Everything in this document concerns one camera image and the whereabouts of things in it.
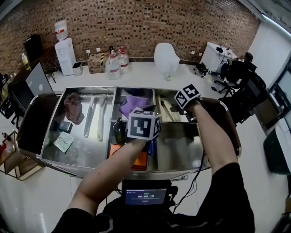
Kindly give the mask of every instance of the yellow bottle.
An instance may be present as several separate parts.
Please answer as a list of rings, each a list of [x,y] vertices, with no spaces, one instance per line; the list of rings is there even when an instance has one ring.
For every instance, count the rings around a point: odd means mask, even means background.
[[[21,55],[21,59],[22,59],[22,62],[23,62],[23,65],[24,67],[26,68],[27,71],[31,71],[31,67],[29,65],[29,62],[28,62],[28,59],[27,59],[27,56],[23,53]]]

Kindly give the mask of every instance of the white cube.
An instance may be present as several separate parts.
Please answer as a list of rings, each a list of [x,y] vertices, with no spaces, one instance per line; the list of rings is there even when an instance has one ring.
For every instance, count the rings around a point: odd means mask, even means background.
[[[200,95],[193,84],[190,84],[177,92],[175,100],[180,108],[184,109],[191,100],[197,99]]]
[[[129,114],[127,136],[144,140],[153,140],[161,131],[161,116],[153,111],[135,108]]]

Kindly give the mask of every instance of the green packet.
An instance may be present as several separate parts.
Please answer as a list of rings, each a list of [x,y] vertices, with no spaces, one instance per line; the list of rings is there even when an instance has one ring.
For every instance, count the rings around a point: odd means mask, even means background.
[[[54,145],[63,153],[66,153],[73,141],[74,137],[66,132],[62,132],[58,139],[54,142]]]

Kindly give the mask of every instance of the mosaic tile wall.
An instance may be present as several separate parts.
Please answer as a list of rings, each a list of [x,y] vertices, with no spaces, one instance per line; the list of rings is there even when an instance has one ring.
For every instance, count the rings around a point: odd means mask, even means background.
[[[31,34],[41,34],[44,48],[53,46],[54,24],[62,19],[77,60],[88,58],[86,49],[109,45],[127,46],[131,57],[153,57],[160,42],[171,43],[183,60],[199,61],[207,41],[227,43],[240,55],[260,24],[237,0],[23,0],[0,21],[0,72],[17,70]]]

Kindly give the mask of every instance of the orange box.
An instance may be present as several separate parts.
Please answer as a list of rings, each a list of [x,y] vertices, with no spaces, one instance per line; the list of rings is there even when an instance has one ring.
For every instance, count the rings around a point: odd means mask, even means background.
[[[110,153],[109,157],[113,155],[115,151],[117,151],[121,145],[117,144],[110,144]],[[140,156],[137,158],[135,163],[131,167],[132,170],[140,170],[140,171],[145,171],[147,169],[147,153],[146,152],[141,152]]]

